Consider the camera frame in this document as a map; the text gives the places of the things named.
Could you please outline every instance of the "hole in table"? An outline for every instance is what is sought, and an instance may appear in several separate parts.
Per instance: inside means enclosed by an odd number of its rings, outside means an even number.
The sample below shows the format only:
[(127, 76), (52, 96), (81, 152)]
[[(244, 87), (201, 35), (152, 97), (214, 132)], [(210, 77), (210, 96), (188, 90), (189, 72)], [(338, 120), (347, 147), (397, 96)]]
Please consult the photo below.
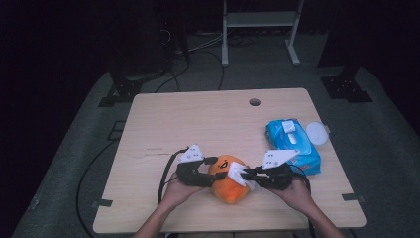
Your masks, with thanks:
[(250, 104), (252, 105), (252, 106), (260, 106), (260, 104), (262, 104), (261, 102), (260, 102), (260, 100), (259, 99), (257, 99), (257, 98), (251, 98), (250, 99)]

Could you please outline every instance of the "wooden table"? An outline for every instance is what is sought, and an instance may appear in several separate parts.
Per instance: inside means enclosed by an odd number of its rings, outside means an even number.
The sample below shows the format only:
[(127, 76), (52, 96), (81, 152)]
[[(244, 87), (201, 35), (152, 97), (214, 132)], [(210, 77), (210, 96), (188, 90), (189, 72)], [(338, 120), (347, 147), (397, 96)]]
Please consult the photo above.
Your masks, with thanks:
[[(261, 105), (253, 106), (251, 99)], [(321, 121), (303, 88), (200, 91), (137, 95), (93, 224), (98, 233), (135, 232), (157, 207), (158, 185), (172, 154), (197, 143), (205, 157), (232, 155), (251, 168), (269, 149), (265, 125), (296, 118), (303, 127)], [(338, 227), (362, 227), (365, 216), (331, 142), (318, 148), (321, 174), (310, 176), (312, 195)], [(172, 165), (169, 175), (176, 169)], [(307, 219), (281, 199), (257, 187), (236, 204), (206, 188), (169, 216), (162, 232), (290, 230), (307, 228)]]

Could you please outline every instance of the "blue wipes package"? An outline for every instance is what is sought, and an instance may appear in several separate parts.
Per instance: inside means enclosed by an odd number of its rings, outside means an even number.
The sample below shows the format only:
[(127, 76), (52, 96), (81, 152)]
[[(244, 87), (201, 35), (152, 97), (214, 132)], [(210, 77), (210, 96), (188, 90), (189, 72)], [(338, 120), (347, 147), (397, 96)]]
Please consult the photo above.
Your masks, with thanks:
[[(321, 157), (296, 119), (270, 121), (266, 125), (266, 136), (275, 149), (299, 151), (288, 164), (299, 167), (308, 176), (321, 173)], [(298, 168), (291, 168), (299, 173)]]

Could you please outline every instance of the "orange plush toy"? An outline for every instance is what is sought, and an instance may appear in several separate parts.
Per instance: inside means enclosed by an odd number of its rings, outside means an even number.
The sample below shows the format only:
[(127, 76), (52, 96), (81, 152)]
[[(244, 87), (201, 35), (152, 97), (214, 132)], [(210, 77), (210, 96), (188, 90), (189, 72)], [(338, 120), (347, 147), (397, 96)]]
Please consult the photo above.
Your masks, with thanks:
[[(217, 163), (209, 167), (209, 174), (228, 172), (232, 162), (245, 166), (244, 162), (233, 156), (220, 156)], [(242, 199), (250, 190), (247, 186), (241, 186), (234, 180), (225, 176), (224, 179), (215, 180), (212, 186), (214, 194), (227, 203), (235, 203)]]

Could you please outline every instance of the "gray carpet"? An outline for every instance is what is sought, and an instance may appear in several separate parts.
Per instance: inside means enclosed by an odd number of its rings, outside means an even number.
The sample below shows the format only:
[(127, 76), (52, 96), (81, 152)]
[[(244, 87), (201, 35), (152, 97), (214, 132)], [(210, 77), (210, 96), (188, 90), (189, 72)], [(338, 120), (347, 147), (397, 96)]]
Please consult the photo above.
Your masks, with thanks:
[[(341, 68), (317, 68), (327, 35), (303, 35), (295, 47), (301, 60), (294, 67), (284, 45), (285, 36), (266, 36), (246, 48), (230, 48), (230, 66), (224, 69), (221, 90), (252, 88), (304, 87), (308, 90), (322, 121), (331, 130), (330, 138), (355, 193), (366, 202), (361, 207), (367, 225), (353, 229), (357, 237), (420, 236), (420, 140), (383, 91), (377, 78), (363, 68), (356, 81), (373, 102), (349, 103), (330, 99), (320, 77), (337, 75)], [(190, 37), (189, 45), (198, 46), (208, 39)], [(205, 51), (220, 57), (219, 46)], [(178, 77), (181, 91), (217, 90), (222, 68), (207, 53), (192, 54), (188, 71)], [(186, 67), (176, 60), (178, 74)], [(142, 93), (155, 92), (167, 79), (148, 81)], [(126, 120), (130, 103), (98, 107), (111, 87), (109, 74), (98, 78), (62, 141), (33, 203), (19, 223), (14, 237), (88, 237), (76, 213), (76, 193), (80, 187), (80, 216), (95, 237), (130, 237), (131, 234), (94, 234), (91, 227), (96, 214), (92, 203), (103, 192), (118, 142), (109, 134), (116, 121)], [(170, 81), (159, 92), (176, 91)], [(112, 138), (121, 133), (115, 131)], [(354, 237), (343, 229), (348, 237)], [(309, 237), (307, 230), (295, 231)]]

